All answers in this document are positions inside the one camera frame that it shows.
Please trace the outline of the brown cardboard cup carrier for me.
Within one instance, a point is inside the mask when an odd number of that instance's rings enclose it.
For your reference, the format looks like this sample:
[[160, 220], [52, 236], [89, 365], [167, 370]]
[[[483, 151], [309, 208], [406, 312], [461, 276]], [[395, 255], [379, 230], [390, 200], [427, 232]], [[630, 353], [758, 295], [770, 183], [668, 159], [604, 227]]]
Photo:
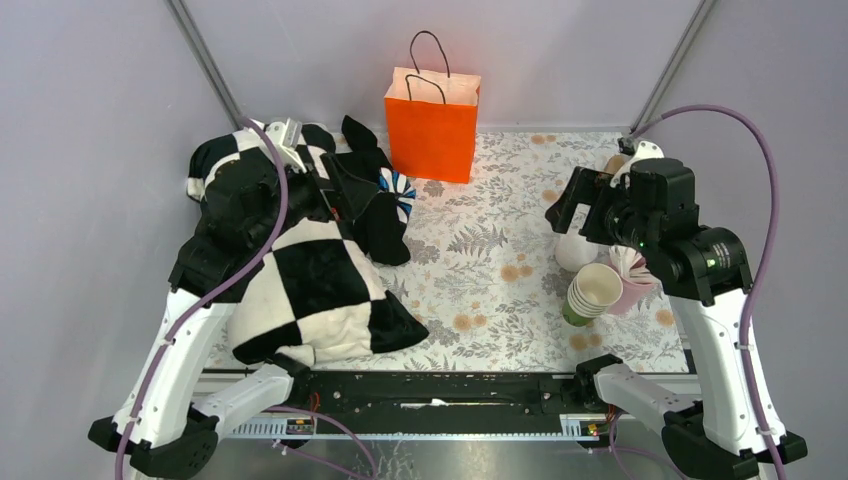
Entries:
[[603, 171], [610, 175], [615, 175], [618, 173], [629, 161], [629, 158], [622, 154], [616, 154], [611, 156], [605, 166], [603, 167]]

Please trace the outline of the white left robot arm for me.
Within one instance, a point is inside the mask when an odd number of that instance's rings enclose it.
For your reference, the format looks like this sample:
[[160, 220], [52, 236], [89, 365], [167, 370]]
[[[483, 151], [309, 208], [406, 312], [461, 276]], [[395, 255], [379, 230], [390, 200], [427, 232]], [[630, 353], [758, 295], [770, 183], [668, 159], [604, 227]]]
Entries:
[[195, 151], [187, 192], [201, 216], [155, 344], [89, 431], [117, 475], [188, 479], [253, 415], [304, 407], [303, 370], [393, 346], [395, 299], [352, 231], [377, 187], [340, 165], [323, 126], [245, 121]]

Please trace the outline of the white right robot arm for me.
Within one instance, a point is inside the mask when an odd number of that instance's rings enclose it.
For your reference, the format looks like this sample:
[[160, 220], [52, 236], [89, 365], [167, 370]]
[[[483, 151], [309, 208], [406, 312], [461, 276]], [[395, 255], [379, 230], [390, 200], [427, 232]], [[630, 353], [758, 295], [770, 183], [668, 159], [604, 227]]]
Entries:
[[683, 476], [750, 479], [808, 453], [785, 428], [765, 384], [750, 316], [755, 282], [742, 241], [699, 220], [693, 171], [641, 143], [617, 172], [573, 170], [546, 211], [565, 233], [579, 205], [588, 241], [635, 249], [688, 335], [700, 395], [685, 399], [606, 354], [579, 364], [573, 396], [583, 410], [612, 405], [656, 432]]

